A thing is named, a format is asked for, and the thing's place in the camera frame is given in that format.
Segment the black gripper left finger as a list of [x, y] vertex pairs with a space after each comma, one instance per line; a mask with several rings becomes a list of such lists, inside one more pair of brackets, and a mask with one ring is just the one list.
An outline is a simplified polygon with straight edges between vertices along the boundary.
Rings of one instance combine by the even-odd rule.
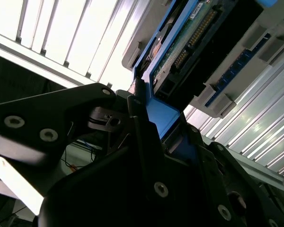
[[51, 171], [70, 143], [96, 131], [113, 136], [106, 155], [62, 179], [55, 193], [78, 192], [88, 183], [102, 187], [130, 174], [147, 198], [170, 195], [157, 127], [144, 99], [100, 83], [1, 103], [0, 180], [19, 199], [42, 199], [12, 162], [25, 171]]

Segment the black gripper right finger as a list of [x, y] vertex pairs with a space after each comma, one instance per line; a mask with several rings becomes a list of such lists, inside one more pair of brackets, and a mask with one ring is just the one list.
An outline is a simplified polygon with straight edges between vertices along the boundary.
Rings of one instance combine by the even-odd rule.
[[180, 115], [179, 158], [192, 167], [193, 204], [206, 227], [282, 227], [284, 215], [227, 149], [206, 145]]

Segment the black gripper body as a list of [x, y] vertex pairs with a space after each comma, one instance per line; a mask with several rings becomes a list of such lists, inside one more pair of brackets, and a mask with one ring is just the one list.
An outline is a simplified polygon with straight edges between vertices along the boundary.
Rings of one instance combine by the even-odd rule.
[[134, 142], [59, 181], [40, 210], [40, 227], [190, 227], [206, 211], [201, 146], [165, 156], [158, 141]]

